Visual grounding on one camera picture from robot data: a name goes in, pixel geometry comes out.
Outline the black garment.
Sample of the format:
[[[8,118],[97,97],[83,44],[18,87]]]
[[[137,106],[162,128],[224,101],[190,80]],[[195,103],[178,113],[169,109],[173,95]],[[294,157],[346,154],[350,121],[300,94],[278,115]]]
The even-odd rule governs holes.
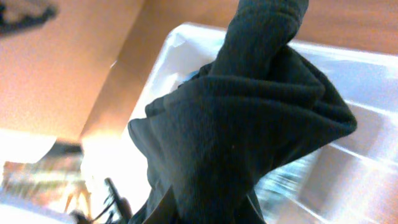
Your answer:
[[[132,223],[262,223],[261,178],[356,131],[335,86],[289,45],[308,5],[240,1],[216,59],[130,120],[151,187]]]

